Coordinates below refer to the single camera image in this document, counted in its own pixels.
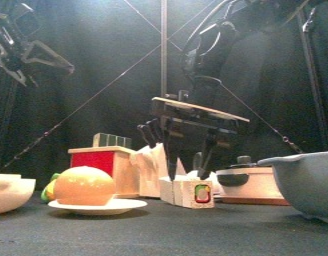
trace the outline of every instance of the cable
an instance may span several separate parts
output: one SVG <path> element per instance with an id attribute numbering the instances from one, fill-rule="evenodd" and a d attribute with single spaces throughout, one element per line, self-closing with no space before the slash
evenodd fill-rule
<path id="1" fill-rule="evenodd" d="M 44 134 L 23 149 L 23 151 L 20 153 L 17 153 L 15 155 L 15 157 L 12 158 L 12 160 L 3 166 L 3 168 L 0 169 L 0 172 L 9 167 L 9 165 L 12 163 L 15 163 L 15 161 L 17 161 L 21 156 L 28 153 L 43 141 L 43 139 L 45 137 L 48 137 L 55 130 L 57 130 L 57 128 L 71 119 L 71 117 L 91 103 L 91 101 L 103 93 L 103 91 L 110 88 L 116 81 L 128 73 L 128 71 L 131 69 L 134 69 L 139 63 L 143 62 L 143 60 L 159 49 L 160 45 L 158 47 L 155 47 L 146 55 L 144 57 L 115 78 L 115 80 L 112 82 L 110 82 L 106 87 L 81 104 L 81 106 L 79 106 L 79 108 L 52 127 L 52 129 L 49 129 L 47 132 L 44 132 Z"/>
<path id="2" fill-rule="evenodd" d="M 211 77 L 211 76 L 196 76 L 195 78 L 208 79 L 216 81 L 224 90 L 232 95 L 232 97 L 242 103 L 242 105 L 252 112 L 252 114 L 258 117 L 258 119 L 270 127 L 270 129 L 281 136 L 285 143 L 290 145 L 290 147 L 295 150 L 297 153 L 305 153 L 299 146 L 293 143 L 287 136 L 285 136 L 279 130 L 266 121 L 266 119 L 256 113 L 256 111 L 246 104 L 246 102 L 236 96 L 236 94 L 224 86 L 220 79 Z"/>

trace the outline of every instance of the wooden base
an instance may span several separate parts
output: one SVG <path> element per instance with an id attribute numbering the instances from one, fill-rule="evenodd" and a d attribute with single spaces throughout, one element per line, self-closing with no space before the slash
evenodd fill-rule
<path id="1" fill-rule="evenodd" d="M 220 197 L 219 200 L 226 204 L 263 204 L 290 206 L 286 199 L 282 198 L 240 198 L 240 197 Z"/>

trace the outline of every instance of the black curtain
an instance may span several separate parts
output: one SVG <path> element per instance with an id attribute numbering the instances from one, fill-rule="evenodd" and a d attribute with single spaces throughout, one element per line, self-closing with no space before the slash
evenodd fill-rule
<path id="1" fill-rule="evenodd" d="M 20 1 L 0 2 L 0 11 L 8 12 L 16 2 Z M 40 87 L 17 87 L 4 135 L 0 166 L 59 124 L 21 159 L 3 169 L 5 173 L 37 178 L 37 188 L 43 188 L 52 174 L 69 168 L 68 149 L 91 147 L 96 133 L 132 138 L 135 150 L 144 146 L 136 126 L 151 120 L 151 98 L 160 96 L 160 1 L 24 2 L 37 12 L 41 24 L 35 38 L 76 66 L 75 74 L 67 77 L 59 77 L 49 69 L 37 77 Z M 175 45 L 168 43 L 168 93 L 190 89 L 180 69 L 180 49 L 219 3 L 187 2 L 168 1 L 168 35 L 176 32 L 170 38 Z M 317 22 L 315 33 L 323 33 L 323 37 L 319 35 L 315 47 L 319 72 L 326 72 L 322 86 L 328 116 L 325 64 L 325 61 L 328 63 L 325 53 L 328 41 L 323 40 L 325 37 L 328 40 L 328 32 L 323 32 L 328 31 L 328 3 L 322 8 L 327 14 L 318 18 L 322 21 Z M 275 33 L 256 33 L 235 45 L 220 79 L 247 106 L 306 152 L 325 150 L 297 20 Z M 251 155 L 254 161 L 295 154 L 281 136 L 222 87 L 215 109 L 250 118 L 251 124 L 246 134 L 226 138 L 231 148 L 216 150 L 212 169 L 234 164 L 236 156 L 244 154 Z M 194 154 L 200 151 L 204 133 L 194 128 L 187 133 L 182 151 L 187 170 L 192 168 Z"/>

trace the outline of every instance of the tabletop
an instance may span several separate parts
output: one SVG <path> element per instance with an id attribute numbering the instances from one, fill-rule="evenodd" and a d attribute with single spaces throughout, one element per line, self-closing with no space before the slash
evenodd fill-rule
<path id="1" fill-rule="evenodd" d="M 328 255 L 328 223 L 291 206 L 188 209 L 159 199 L 120 215 L 87 216 L 29 202 L 0 214 L 0 256 Z"/>

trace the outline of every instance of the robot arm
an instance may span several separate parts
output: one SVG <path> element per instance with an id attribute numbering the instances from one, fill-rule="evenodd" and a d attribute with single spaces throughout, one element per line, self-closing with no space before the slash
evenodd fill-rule
<path id="1" fill-rule="evenodd" d="M 283 26 L 309 4 L 327 0 L 226 0 L 212 11 L 195 30 L 183 50 L 184 73 L 192 82 L 190 103 L 212 107 L 219 83 L 207 77 L 219 78 L 234 44 L 259 31 L 271 31 Z M 228 5 L 224 17 L 207 28 L 211 16 Z M 195 50 L 188 51 L 192 40 L 199 36 Z"/>
<path id="2" fill-rule="evenodd" d="M 39 40 L 29 36 L 40 29 L 33 10 L 25 4 L 16 6 L 11 15 L 0 13 L 0 67 L 24 85 L 37 85 L 29 64 L 56 67 L 68 74 L 73 65 Z"/>

